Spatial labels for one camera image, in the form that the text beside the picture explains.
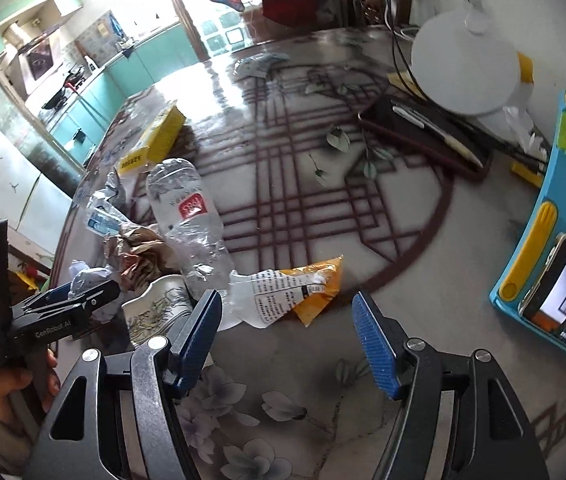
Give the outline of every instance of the blue gripper pad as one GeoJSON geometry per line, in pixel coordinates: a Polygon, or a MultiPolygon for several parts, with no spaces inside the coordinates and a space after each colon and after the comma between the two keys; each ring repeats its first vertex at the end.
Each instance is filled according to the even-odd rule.
{"type": "Polygon", "coordinates": [[[180,374],[176,388],[181,395],[196,386],[201,369],[217,335],[223,307],[217,291],[208,290],[186,321],[175,347],[181,349],[180,374]]]}
{"type": "Polygon", "coordinates": [[[367,357],[377,386],[390,399],[397,399],[399,381],[396,376],[396,361],[388,338],[381,328],[381,311],[374,303],[368,303],[359,292],[352,300],[352,320],[359,334],[363,351],[367,357]]]}

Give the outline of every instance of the yellow box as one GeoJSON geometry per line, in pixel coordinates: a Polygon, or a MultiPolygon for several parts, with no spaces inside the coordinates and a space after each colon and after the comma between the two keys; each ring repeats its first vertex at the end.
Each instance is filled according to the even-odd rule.
{"type": "Polygon", "coordinates": [[[163,108],[129,153],[119,161],[119,174],[137,170],[147,163],[158,164],[163,161],[184,123],[185,116],[175,104],[171,103],[163,108]]]}

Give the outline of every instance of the cable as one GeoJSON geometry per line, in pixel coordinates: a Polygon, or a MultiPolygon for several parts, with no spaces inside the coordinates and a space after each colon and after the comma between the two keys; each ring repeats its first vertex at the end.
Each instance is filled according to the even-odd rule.
{"type": "Polygon", "coordinates": [[[489,133],[484,131],[479,126],[476,126],[475,124],[468,123],[466,121],[466,118],[464,118],[463,116],[460,116],[460,115],[455,114],[455,113],[453,113],[449,110],[446,110],[441,105],[434,102],[428,96],[428,94],[426,94],[423,91],[423,89],[419,85],[419,82],[416,80],[414,74],[412,73],[412,69],[410,68],[410,64],[407,62],[407,60],[405,58],[405,54],[403,54],[403,50],[401,49],[401,44],[399,42],[399,38],[397,38],[397,32],[394,29],[394,17],[392,16],[392,0],[385,0],[385,12],[383,14],[383,21],[385,22],[385,26],[390,30],[390,38],[391,38],[391,44],[392,44],[392,61],[394,63],[394,69],[396,70],[396,75],[398,76],[399,80],[403,84],[403,87],[405,88],[407,93],[409,93],[418,102],[425,101],[426,103],[431,105],[433,108],[435,108],[436,111],[438,111],[440,114],[442,114],[447,120],[454,122],[457,126],[461,126],[463,128],[471,130],[472,133],[477,137],[481,137],[482,139],[486,139],[486,138],[489,139],[487,142],[484,142],[484,144],[491,144],[491,148],[493,148],[495,150],[499,150],[500,152],[505,153],[506,155],[511,156],[512,158],[516,158],[519,162],[522,162],[523,164],[529,166],[530,169],[532,169],[534,171],[541,171],[539,165],[540,164],[542,165],[541,168],[544,168],[546,166],[547,161],[540,160],[539,158],[532,156],[532,155],[528,155],[527,153],[522,151],[520,148],[513,146],[511,143],[506,142],[503,139],[499,139],[499,138],[497,138],[493,135],[490,135],[489,133]],[[396,45],[396,49],[399,51],[399,55],[401,56],[401,60],[403,61],[403,64],[405,65],[405,67],[407,69],[407,73],[410,75],[410,78],[412,79],[412,83],[414,84],[414,86],[416,86],[416,89],[421,93],[421,95],[418,95],[416,92],[414,92],[408,86],[405,79],[403,79],[403,76],[401,75],[401,71],[399,70],[399,67],[398,67],[398,63],[396,62],[396,52],[395,52],[395,48],[394,48],[395,45],[396,45]]]}

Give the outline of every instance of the round table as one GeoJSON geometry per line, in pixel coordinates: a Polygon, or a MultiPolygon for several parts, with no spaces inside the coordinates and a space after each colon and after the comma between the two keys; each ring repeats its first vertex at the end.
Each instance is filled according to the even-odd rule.
{"type": "MultiPolygon", "coordinates": [[[[566,355],[487,299],[534,190],[502,158],[476,186],[361,131],[357,112],[382,91],[397,91],[387,82],[393,71],[389,37],[376,28],[316,32],[180,70],[125,102],[74,196],[52,272],[57,285],[68,281],[73,259],[103,263],[102,240],[84,226],[87,200],[141,126],[177,99],[188,123],[170,156],[191,160],[204,177],[239,273],[345,257],[342,294],[308,328],[286,316],[263,330],[243,323],[218,333],[215,364],[181,412],[187,420],[208,415],[197,420],[200,438],[191,439],[204,479],[371,478],[398,407],[365,366],[348,307],[360,288],[410,336],[440,351],[489,349],[545,452],[566,436],[566,355]],[[266,79],[237,78],[234,62],[259,52],[291,59],[266,79]],[[334,125],[349,135],[346,153],[327,143],[334,125]],[[366,144],[394,155],[372,160],[374,180],[362,172],[373,151],[366,144]],[[269,465],[259,469],[245,462],[250,456],[269,465]]],[[[139,182],[128,197],[130,217],[149,224],[144,193],[139,182]]],[[[61,375],[83,348],[117,352],[127,343],[120,319],[63,341],[61,375]]]]}

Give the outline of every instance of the red bottle label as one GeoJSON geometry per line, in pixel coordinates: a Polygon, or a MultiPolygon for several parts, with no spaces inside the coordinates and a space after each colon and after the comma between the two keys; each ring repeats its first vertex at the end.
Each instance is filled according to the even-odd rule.
{"type": "Polygon", "coordinates": [[[207,207],[205,207],[205,201],[201,193],[194,193],[181,202],[179,204],[179,213],[181,213],[181,218],[184,220],[207,213],[207,207]]]}

